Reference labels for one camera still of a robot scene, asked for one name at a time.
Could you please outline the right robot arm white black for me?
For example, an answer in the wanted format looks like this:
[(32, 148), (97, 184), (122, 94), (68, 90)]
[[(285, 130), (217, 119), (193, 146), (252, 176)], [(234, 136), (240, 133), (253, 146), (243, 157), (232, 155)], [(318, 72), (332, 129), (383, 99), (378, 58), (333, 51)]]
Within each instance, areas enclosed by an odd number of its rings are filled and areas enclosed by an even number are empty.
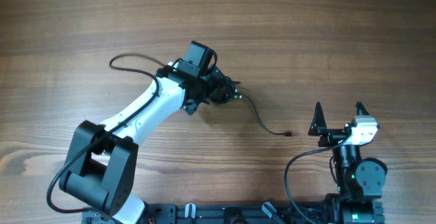
[(360, 149), (370, 144), (379, 125), (361, 102), (356, 104), (357, 115), (342, 129), (329, 129), (321, 103), (316, 103), (308, 134), (320, 138), (320, 148), (332, 149), (331, 172), (338, 187), (323, 201), (322, 213), (316, 216), (320, 223), (386, 222), (384, 208), (377, 200), (382, 197), (388, 168), (373, 157), (362, 158)]

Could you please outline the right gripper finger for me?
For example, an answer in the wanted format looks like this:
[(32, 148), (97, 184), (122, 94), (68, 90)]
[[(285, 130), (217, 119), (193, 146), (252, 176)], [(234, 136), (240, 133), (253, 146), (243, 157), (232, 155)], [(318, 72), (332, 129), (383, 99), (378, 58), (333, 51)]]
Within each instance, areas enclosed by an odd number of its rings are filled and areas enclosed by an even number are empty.
[(369, 115), (369, 112), (366, 110), (366, 108), (364, 107), (361, 101), (358, 101), (356, 103), (356, 111), (357, 111), (357, 115), (364, 115), (364, 116)]
[(321, 103), (317, 102), (315, 105), (315, 112), (308, 131), (308, 135), (318, 136), (318, 135), (325, 135), (325, 134), (327, 134), (327, 126), (324, 117), (324, 112), (322, 110)]

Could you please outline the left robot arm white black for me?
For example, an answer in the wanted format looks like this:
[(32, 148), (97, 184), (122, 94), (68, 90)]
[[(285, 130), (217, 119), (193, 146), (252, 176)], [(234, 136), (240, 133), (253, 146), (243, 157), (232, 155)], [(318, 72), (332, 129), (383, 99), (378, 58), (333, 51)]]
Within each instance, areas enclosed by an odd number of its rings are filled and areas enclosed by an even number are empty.
[(146, 202), (132, 192), (138, 149), (171, 114), (193, 114), (219, 88), (222, 73), (216, 52), (190, 43), (183, 58), (151, 75), (147, 90), (124, 110), (101, 124), (83, 121), (74, 131), (64, 166), (51, 186), (87, 204), (115, 223), (154, 223)]

